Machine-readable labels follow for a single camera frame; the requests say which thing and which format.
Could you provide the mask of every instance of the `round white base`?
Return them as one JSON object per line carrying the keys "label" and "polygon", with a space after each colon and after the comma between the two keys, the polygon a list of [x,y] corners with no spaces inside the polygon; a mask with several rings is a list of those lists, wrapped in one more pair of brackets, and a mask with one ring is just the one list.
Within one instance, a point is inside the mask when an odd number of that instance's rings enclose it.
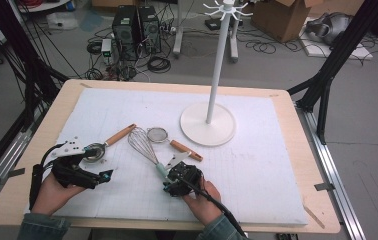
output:
{"label": "round white base", "polygon": [[219,146],[233,138],[236,121],[227,108],[215,104],[211,123],[207,124],[208,103],[197,103],[186,108],[180,117],[184,134],[204,146]]}

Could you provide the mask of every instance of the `whisk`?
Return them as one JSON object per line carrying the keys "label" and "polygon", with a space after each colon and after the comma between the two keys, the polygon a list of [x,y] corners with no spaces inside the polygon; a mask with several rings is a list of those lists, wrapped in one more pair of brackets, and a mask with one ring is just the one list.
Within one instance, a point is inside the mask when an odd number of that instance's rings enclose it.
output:
{"label": "whisk", "polygon": [[136,127],[129,133],[127,139],[130,146],[146,157],[149,161],[153,162],[160,174],[167,179],[168,172],[164,165],[158,161],[154,149],[152,148],[151,141],[148,139],[145,130],[140,127]]}

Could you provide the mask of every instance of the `floor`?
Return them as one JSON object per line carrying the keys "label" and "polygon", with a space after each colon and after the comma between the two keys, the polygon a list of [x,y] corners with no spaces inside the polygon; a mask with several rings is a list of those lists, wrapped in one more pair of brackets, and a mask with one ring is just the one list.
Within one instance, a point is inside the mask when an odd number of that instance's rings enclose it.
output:
{"label": "floor", "polygon": [[[78,9],[75,16],[79,27],[74,30],[52,31],[49,37],[61,50],[76,72],[88,69],[87,39],[109,27],[111,15],[88,9]],[[204,16],[185,20],[185,26],[209,31]],[[241,40],[258,39],[247,33],[260,35],[244,19],[240,28]],[[75,76],[45,37],[41,38],[55,69],[67,76]],[[178,58],[171,54],[171,69],[167,73],[146,72],[133,81],[176,84],[209,85],[215,62],[217,36],[185,30],[182,52]],[[275,52],[255,51],[252,44],[239,41],[239,58],[233,63],[226,51],[221,72],[221,86],[289,89],[310,77],[325,59],[307,57],[303,50],[291,51],[274,43]],[[293,96],[298,100],[302,93]],[[0,139],[24,108],[20,90],[7,63],[0,65]],[[326,140],[349,199],[367,239],[378,240],[378,53],[363,64],[349,60],[336,76],[330,95]],[[0,239],[16,236],[17,227],[0,227]],[[73,228],[65,239],[87,239],[88,229]],[[175,239],[194,238],[195,233],[178,232]],[[252,239],[275,239],[273,233],[250,233]],[[299,239],[349,239],[344,230],[335,235],[300,234]]]}

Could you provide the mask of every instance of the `wooden handle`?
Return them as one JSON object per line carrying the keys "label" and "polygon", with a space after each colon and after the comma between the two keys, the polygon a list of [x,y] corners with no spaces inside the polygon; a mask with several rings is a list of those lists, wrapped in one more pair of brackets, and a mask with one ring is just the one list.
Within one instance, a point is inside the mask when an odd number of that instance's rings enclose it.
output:
{"label": "wooden handle", "polygon": [[196,153],[192,149],[186,147],[185,145],[183,145],[183,144],[181,144],[181,143],[179,143],[175,140],[172,140],[170,142],[170,145],[173,146],[175,149],[179,150],[180,152],[191,152],[190,157],[197,160],[197,161],[202,161],[202,159],[204,159],[201,155],[199,155],[198,153]]}
{"label": "wooden handle", "polygon": [[129,134],[129,132],[131,132],[135,127],[136,127],[136,124],[132,124],[132,125],[126,127],[125,129],[119,131],[114,136],[108,138],[108,140],[105,141],[105,145],[107,147],[113,145],[118,140],[122,139],[124,136],[126,136],[127,134]]}

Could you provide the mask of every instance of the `person's hand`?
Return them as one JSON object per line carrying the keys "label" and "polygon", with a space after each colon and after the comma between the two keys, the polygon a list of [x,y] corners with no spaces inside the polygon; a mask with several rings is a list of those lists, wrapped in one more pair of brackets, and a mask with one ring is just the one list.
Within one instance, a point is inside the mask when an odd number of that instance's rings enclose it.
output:
{"label": "person's hand", "polygon": [[40,213],[51,216],[58,209],[62,208],[68,200],[83,192],[85,188],[70,185],[64,188],[52,173],[43,180],[39,195],[34,203],[32,213]]}
{"label": "person's hand", "polygon": [[[210,182],[205,181],[204,177],[201,177],[200,185],[201,190],[208,192],[215,200],[221,201],[220,193],[217,188]],[[196,195],[192,198],[189,195],[183,196],[183,200],[189,206],[193,215],[204,225],[207,226],[210,222],[214,221],[221,215],[221,210],[217,208],[214,203],[208,201],[202,195]]]}

